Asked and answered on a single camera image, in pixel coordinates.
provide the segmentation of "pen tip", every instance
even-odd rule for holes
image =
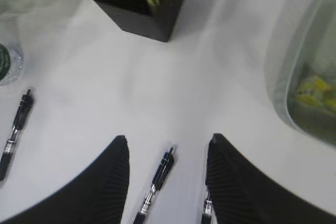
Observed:
[[[176,146],[174,145],[174,146],[170,147],[169,153],[173,154],[175,152],[175,150],[176,150]]]

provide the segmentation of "pen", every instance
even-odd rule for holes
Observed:
[[[207,191],[207,196],[204,200],[202,222],[201,224],[210,224],[212,217],[212,201],[210,199],[210,193]]]
[[[169,172],[174,165],[175,147],[171,147],[164,153],[160,165],[156,170],[150,191],[147,193],[140,211],[137,213],[133,224],[143,224],[150,210],[155,194],[162,189]]]
[[[13,129],[10,138],[7,140],[4,152],[0,161],[0,182],[2,182],[6,175],[13,157],[16,144],[20,135],[20,132],[25,126],[28,114],[33,107],[34,99],[29,89],[26,94],[22,96],[19,108],[16,112],[15,119],[13,121]]]

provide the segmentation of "ribbed texture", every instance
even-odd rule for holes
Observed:
[[[123,148],[111,169],[100,195],[91,209],[88,223],[119,224],[126,201],[129,184],[129,151]]]
[[[129,175],[127,140],[117,136],[68,185],[2,224],[119,224]]]
[[[218,224],[263,223],[235,177],[233,167],[212,142],[207,159],[208,186]]]
[[[211,218],[209,216],[202,215],[201,224],[211,224]]]

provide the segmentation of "glass jar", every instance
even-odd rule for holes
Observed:
[[[0,19],[0,86],[16,81],[24,68],[24,55],[20,46],[14,18]]]
[[[286,123],[336,144],[336,0],[310,3],[271,97]]]

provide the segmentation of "pen clip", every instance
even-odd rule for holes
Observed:
[[[15,116],[15,119],[14,119],[14,122],[13,122],[13,127],[16,130],[20,131],[20,130],[23,129],[23,127],[26,123],[28,114],[29,114],[31,108],[33,107],[33,103],[34,103],[34,99],[31,95],[31,90],[29,89],[27,91],[27,93],[22,96],[19,108],[16,112],[16,116]]]

